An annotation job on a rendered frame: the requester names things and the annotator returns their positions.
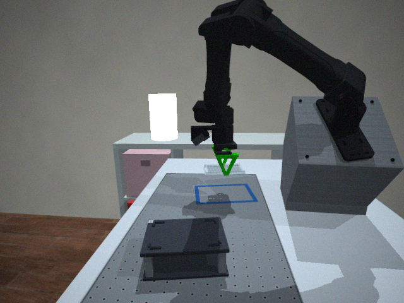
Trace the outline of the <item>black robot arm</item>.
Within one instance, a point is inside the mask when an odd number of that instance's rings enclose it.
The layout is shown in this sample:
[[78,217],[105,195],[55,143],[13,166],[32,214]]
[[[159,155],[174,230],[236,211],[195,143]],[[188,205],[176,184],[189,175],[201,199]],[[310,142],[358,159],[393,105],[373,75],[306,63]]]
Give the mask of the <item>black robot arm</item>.
[[367,109],[363,103],[365,74],[317,48],[272,11],[264,0],[235,0],[218,5],[200,24],[198,33],[206,40],[207,74],[204,100],[194,105],[194,118],[222,127],[191,126],[191,141],[199,145],[210,137],[207,130],[212,130],[213,143],[226,144],[224,126],[234,124],[234,109],[227,104],[231,46],[235,44],[265,51],[314,83],[324,93],[316,106],[344,161],[372,158],[374,150],[359,127]]

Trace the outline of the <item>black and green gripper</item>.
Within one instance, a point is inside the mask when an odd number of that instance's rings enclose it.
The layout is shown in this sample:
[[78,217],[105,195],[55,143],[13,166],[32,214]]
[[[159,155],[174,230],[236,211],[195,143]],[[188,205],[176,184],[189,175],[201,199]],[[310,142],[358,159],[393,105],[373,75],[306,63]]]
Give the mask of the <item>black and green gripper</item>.
[[[218,163],[220,164],[223,174],[229,175],[239,154],[231,152],[231,150],[237,149],[237,143],[233,140],[234,125],[229,125],[229,128],[228,128],[228,126],[224,126],[224,128],[226,128],[226,144],[214,144],[214,146],[211,146],[211,147],[213,148],[214,154],[217,158]],[[222,150],[226,150],[226,151],[222,151]],[[222,158],[224,158],[223,162],[222,162]],[[229,165],[227,171],[225,171],[223,163],[226,163],[228,158],[232,158],[232,160],[230,162],[230,165]]]

